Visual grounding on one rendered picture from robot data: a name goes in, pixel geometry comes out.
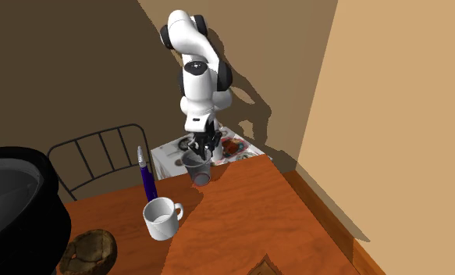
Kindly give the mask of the grey cup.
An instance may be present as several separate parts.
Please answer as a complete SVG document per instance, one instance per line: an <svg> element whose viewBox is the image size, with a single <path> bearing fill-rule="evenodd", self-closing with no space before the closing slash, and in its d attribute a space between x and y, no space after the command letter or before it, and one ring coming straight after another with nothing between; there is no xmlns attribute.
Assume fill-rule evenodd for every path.
<svg viewBox="0 0 455 275"><path fill-rule="evenodd" d="M211 157L212 154L207 149L203 156L192 150L183 153L181 161L195 185L204 186L209 183L211 179Z"/></svg>

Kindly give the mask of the brown patterned flat object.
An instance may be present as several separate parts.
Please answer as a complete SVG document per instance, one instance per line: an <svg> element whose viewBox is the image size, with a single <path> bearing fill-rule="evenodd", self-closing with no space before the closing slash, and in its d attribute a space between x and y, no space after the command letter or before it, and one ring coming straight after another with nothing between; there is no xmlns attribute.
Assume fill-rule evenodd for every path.
<svg viewBox="0 0 455 275"><path fill-rule="evenodd" d="M269 255L265 254L247 275L283 275L283 273L269 258Z"/></svg>

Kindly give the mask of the blue pen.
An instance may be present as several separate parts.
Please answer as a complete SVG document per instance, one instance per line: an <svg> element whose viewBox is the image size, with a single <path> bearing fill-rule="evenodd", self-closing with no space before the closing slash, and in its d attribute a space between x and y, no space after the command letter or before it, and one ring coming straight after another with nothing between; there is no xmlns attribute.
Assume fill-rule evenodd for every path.
<svg viewBox="0 0 455 275"><path fill-rule="evenodd" d="M158 197L157 189L155 186L155 179L153 174L149 171L147 163L144 159L144 154L141 146L137 147L138 165L140 167L141 177L143 181L144 191L148 201Z"/></svg>

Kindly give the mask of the large black pot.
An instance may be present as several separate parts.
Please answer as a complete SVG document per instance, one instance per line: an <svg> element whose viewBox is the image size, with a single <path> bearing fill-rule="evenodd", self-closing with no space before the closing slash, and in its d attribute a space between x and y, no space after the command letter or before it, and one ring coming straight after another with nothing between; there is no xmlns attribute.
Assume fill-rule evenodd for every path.
<svg viewBox="0 0 455 275"><path fill-rule="evenodd" d="M56 275L71 234L49 158L0 147L0 275Z"/></svg>

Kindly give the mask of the wooden table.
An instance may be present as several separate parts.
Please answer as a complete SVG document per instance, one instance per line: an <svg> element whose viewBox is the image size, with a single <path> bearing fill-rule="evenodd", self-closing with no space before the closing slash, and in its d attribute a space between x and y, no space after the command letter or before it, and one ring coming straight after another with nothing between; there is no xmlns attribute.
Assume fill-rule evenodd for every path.
<svg viewBox="0 0 455 275"><path fill-rule="evenodd" d="M181 175L157 189L184 207L166 241L148 233L140 186L66 204L73 234L101 228L115 237L109 275L248 275L262 261L278 275L358 275L266 156L216 166L202 187Z"/></svg>

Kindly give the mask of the white mug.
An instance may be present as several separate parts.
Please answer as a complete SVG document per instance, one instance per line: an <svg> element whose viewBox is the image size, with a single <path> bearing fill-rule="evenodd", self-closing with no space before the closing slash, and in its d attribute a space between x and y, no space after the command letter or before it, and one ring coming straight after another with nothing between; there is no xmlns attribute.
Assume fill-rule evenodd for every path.
<svg viewBox="0 0 455 275"><path fill-rule="evenodd" d="M143 210L144 222L150 236L156 241L172 238L180 228L184 214L183 205L166 197L155 198Z"/></svg>

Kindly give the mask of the patterned robot stand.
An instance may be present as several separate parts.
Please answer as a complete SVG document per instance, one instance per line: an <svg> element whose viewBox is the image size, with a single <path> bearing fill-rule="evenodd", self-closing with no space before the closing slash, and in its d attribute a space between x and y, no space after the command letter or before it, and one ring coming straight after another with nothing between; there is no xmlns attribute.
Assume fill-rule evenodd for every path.
<svg viewBox="0 0 455 275"><path fill-rule="evenodd" d="M219 161L213 162L213 166L264 155L263 151L246 141L239 134L231 131L228 127L221 127L220 131L222 133L222 145L228 145L229 149L223 149L223 157ZM187 134L151 150L159 180L179 176L187 172L181 161L181 156L188 149L188 144L193 136L193 134Z"/></svg>

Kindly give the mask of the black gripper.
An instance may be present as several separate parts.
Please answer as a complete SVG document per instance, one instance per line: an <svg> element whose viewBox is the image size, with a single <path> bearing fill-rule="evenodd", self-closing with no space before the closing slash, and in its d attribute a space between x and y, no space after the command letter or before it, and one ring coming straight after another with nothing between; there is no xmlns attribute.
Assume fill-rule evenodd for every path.
<svg viewBox="0 0 455 275"><path fill-rule="evenodd" d="M211 149L212 158L222 158L222 132L220 130L194 132L193 140L188 147L202 159L205 159L206 148Z"/></svg>

